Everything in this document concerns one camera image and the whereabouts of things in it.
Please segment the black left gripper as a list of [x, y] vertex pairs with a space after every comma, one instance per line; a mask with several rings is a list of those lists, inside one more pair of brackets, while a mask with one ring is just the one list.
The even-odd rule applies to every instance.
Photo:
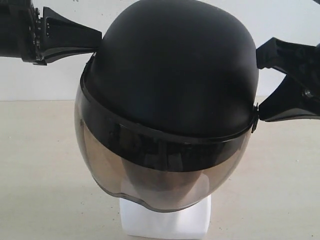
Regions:
[[31, 0], [0, 2], [0, 56], [47, 66], [60, 59], [94, 53], [102, 33], [58, 14], [39, 9]]

